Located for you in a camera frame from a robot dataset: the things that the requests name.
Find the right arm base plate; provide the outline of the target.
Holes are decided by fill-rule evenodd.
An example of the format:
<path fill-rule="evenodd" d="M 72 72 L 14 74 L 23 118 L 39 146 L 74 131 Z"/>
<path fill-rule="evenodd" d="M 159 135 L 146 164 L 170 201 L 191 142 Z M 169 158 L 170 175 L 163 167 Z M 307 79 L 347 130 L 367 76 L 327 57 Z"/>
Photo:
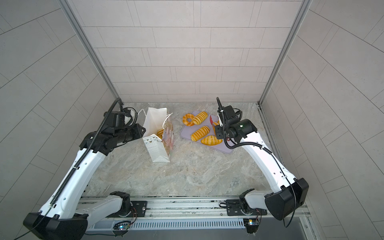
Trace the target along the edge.
<path fill-rule="evenodd" d="M 225 200 L 220 203 L 220 207 L 227 210 L 228 216 L 266 216 L 268 214 L 264 209 L 243 210 L 240 200 Z"/>

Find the red metal tongs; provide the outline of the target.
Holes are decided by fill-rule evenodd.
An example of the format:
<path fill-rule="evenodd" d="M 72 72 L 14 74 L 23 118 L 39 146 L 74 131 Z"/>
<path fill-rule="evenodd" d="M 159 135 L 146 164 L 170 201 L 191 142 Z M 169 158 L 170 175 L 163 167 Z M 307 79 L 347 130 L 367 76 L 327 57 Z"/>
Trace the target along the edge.
<path fill-rule="evenodd" d="M 214 121 L 213 117 L 210 116 L 210 123 L 211 123 L 211 125 L 212 125 L 212 122 L 220 122 L 220 119 L 218 119 L 217 121 Z"/>

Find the white cartoon paper bag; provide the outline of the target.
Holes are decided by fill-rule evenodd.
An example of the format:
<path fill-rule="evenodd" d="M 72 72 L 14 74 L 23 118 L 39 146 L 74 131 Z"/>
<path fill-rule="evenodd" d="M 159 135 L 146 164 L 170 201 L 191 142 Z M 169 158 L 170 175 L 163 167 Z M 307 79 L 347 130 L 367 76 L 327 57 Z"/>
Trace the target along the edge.
<path fill-rule="evenodd" d="M 149 107 L 144 112 L 144 144 L 154 163 L 169 163 L 174 147 L 174 128 L 171 116 L 166 108 Z"/>

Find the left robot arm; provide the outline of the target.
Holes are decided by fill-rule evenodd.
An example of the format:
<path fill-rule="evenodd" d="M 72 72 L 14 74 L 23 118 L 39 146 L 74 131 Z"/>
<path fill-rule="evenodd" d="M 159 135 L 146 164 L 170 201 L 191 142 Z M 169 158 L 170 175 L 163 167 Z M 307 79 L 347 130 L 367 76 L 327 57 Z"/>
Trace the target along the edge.
<path fill-rule="evenodd" d="M 146 129 L 104 127 L 86 135 L 70 170 L 37 213 L 28 213 L 23 225 L 41 240 L 80 240 L 87 229 L 110 215 L 133 215 L 130 195 L 115 191 L 104 200 L 77 211 L 79 200 L 106 156 L 123 144 L 143 137 Z"/>

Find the twisted fake bread top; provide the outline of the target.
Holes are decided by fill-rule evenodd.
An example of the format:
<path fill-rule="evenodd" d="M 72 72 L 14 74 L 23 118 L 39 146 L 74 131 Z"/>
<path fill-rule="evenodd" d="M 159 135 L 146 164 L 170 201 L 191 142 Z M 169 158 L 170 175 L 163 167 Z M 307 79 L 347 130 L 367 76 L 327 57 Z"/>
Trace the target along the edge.
<path fill-rule="evenodd" d="M 157 131 L 156 135 L 162 140 L 164 134 L 164 129 L 160 129 Z"/>

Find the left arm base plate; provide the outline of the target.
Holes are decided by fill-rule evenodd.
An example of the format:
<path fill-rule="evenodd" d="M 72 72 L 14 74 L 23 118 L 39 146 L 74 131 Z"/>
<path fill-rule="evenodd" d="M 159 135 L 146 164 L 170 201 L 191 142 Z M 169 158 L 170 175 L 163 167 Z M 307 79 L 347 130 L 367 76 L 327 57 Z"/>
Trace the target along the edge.
<path fill-rule="evenodd" d="M 147 201 L 123 201 L 121 209 L 113 213 L 107 218 L 132 218 L 132 217 L 144 217 L 146 214 L 148 202 Z"/>

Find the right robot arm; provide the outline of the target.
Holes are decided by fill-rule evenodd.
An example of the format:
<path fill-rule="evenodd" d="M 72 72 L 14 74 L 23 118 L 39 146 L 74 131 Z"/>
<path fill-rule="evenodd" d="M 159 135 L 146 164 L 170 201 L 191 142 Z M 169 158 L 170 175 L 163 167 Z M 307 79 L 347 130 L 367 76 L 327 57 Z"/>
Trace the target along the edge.
<path fill-rule="evenodd" d="M 298 179 L 277 159 L 264 143 L 253 123 L 238 118 L 219 120 L 215 126 L 216 137 L 224 140 L 227 148 L 242 147 L 252 157 L 266 177 L 271 192 L 248 190 L 239 196 L 240 208 L 244 213 L 256 209 L 268 210 L 275 219 L 281 221 L 305 202 L 309 184 Z"/>

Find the lilac plastic tray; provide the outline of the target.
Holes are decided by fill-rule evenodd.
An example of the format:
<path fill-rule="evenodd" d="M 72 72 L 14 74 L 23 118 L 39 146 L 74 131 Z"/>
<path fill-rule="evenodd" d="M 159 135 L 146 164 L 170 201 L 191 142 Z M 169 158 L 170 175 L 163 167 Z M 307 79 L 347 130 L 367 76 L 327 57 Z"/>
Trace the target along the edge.
<path fill-rule="evenodd" d="M 219 140 L 216 137 L 215 127 L 220 126 L 217 116 L 213 116 L 204 111 L 194 111 L 185 114 L 182 122 L 184 126 L 180 132 L 180 136 L 183 139 L 208 146 L 226 154 L 233 152 L 226 147 L 223 139 Z"/>

